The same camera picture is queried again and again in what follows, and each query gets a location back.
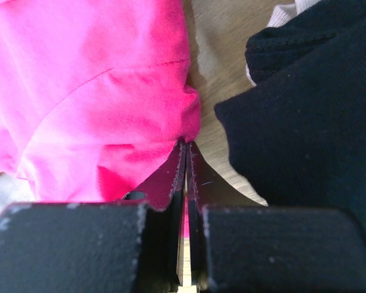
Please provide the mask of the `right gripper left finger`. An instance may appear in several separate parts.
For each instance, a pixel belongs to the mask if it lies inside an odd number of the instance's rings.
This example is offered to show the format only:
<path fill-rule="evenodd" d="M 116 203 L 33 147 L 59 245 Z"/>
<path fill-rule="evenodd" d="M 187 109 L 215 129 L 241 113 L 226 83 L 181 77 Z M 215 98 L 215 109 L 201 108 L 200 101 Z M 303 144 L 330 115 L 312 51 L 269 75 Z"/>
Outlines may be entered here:
<path fill-rule="evenodd" d="M 14 203 L 0 215 L 0 292 L 176 292 L 185 143 L 123 199 Z"/>

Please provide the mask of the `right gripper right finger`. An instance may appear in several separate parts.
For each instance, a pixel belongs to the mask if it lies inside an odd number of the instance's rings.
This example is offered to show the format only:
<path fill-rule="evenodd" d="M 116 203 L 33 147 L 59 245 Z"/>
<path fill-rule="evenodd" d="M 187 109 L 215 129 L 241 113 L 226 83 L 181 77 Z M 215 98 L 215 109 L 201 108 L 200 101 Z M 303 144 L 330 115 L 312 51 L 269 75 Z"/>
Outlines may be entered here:
<path fill-rule="evenodd" d="M 341 209 L 262 206 L 186 149 L 192 282 L 199 292 L 366 292 L 366 237 Z"/>

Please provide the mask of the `pink t shirt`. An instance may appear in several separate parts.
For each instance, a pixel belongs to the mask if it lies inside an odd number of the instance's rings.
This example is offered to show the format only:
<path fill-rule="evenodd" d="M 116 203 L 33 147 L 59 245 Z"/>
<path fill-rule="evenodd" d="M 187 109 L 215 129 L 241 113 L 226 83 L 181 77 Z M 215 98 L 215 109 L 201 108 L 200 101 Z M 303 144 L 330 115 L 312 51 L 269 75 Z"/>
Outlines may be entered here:
<path fill-rule="evenodd" d="M 181 1 L 0 1 L 0 212 L 122 198 L 200 129 Z"/>

